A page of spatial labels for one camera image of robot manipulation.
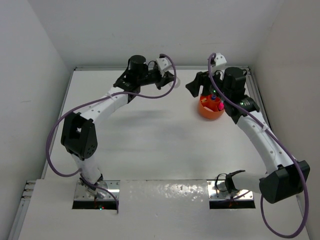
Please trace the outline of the clear tape dispenser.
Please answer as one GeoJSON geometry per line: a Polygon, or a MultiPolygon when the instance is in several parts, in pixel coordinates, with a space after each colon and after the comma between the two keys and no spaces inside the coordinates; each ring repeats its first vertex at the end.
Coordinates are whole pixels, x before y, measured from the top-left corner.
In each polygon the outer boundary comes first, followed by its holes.
{"type": "Polygon", "coordinates": [[[181,80],[179,78],[169,83],[169,86],[173,87],[174,89],[177,89],[180,85],[181,85],[181,80]]]}

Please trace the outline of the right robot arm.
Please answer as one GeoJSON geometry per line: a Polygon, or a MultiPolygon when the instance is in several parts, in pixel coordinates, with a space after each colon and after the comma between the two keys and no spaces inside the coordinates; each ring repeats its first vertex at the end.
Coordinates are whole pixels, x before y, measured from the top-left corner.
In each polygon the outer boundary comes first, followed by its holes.
{"type": "Polygon", "coordinates": [[[222,100],[225,113],[246,134],[266,167],[264,176],[245,170],[228,173],[220,187],[229,194],[242,189],[259,193],[271,204],[306,193],[310,166],[287,153],[270,130],[258,104],[245,93],[246,77],[246,70],[238,67],[200,71],[185,86],[194,98],[201,97],[207,105],[222,100]]]}

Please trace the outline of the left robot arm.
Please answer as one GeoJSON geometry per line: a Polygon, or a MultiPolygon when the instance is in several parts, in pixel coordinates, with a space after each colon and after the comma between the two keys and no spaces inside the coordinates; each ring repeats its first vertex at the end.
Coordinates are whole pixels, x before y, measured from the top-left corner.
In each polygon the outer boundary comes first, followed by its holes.
{"type": "Polygon", "coordinates": [[[61,144],[75,161],[80,172],[80,182],[94,198],[115,198],[108,190],[94,158],[98,148],[98,125],[138,97],[141,87],[155,85],[160,90],[169,83],[175,84],[177,73],[170,73],[170,70],[175,69],[173,61],[165,54],[154,60],[153,68],[149,68],[144,56],[133,55],[124,72],[103,97],[90,103],[87,110],[72,111],[65,117],[61,144]]]}

